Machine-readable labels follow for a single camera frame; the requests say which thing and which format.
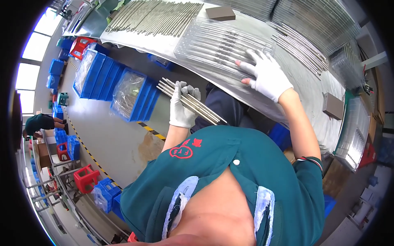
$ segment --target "metal table surface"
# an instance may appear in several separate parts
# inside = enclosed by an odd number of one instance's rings
[[[86,17],[77,32],[65,31],[63,36],[82,36],[98,39],[107,27],[107,17],[110,11],[118,5],[117,0],[106,0],[99,8],[95,8]]]

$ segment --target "brown cardboard box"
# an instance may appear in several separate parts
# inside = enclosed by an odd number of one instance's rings
[[[46,144],[38,144],[38,155],[40,157],[40,167],[49,167],[51,165],[48,148]]]
[[[45,130],[45,136],[46,137],[54,137],[55,133],[53,130]]]
[[[372,143],[374,142],[375,131],[376,131],[376,120],[371,114],[371,121],[370,121],[370,126],[368,129],[368,135],[371,138]]]

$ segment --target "white glove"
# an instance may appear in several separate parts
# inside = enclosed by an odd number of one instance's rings
[[[247,49],[246,53],[256,62],[256,66],[247,62],[236,61],[235,63],[241,69],[253,74],[256,80],[247,78],[241,82],[250,85],[250,87],[277,103],[282,93],[289,88],[293,88],[293,85],[270,54],[266,53],[264,55],[262,51],[256,50],[254,52],[252,49]]]
[[[181,94],[191,94],[197,100],[201,100],[200,89],[186,86],[186,82],[175,82],[175,91],[170,100],[170,125],[190,128],[195,119],[195,113],[183,107],[180,102]]]

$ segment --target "gray epoxy floor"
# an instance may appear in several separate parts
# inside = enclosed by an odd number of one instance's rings
[[[137,52],[131,48],[112,48],[110,57],[130,66],[132,69],[147,74],[159,80],[161,77],[172,81],[183,80],[202,92],[202,101],[205,99],[205,86],[207,81],[187,69],[176,66],[172,72],[158,67],[147,59],[147,54]],[[80,61],[70,58],[76,67]],[[122,188],[135,181],[144,170],[147,161],[155,159],[161,152],[163,141],[153,136],[135,122],[125,122],[120,117],[110,113],[110,102],[79,99],[72,89],[76,70],[68,65],[60,92],[68,92],[69,105],[67,113],[75,126],[78,135],[85,146],[107,174]],[[169,127],[169,97],[160,95],[151,119],[145,122],[148,126],[166,136]],[[273,126],[272,122],[257,112],[251,113],[251,118],[260,127],[265,129]],[[90,155],[81,148],[81,161],[92,164],[93,169],[99,170]],[[337,204],[325,222],[321,239],[315,244],[320,245],[340,224],[347,212],[362,193],[366,181],[374,168],[370,165],[357,172],[349,179],[346,187],[340,193]],[[106,175],[100,170],[103,178]]]

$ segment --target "stain on floor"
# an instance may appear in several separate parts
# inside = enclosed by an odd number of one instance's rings
[[[164,142],[161,139],[147,132],[144,136],[144,141],[138,145],[138,155],[142,160],[141,168],[145,169],[148,161],[157,159],[163,147]]]

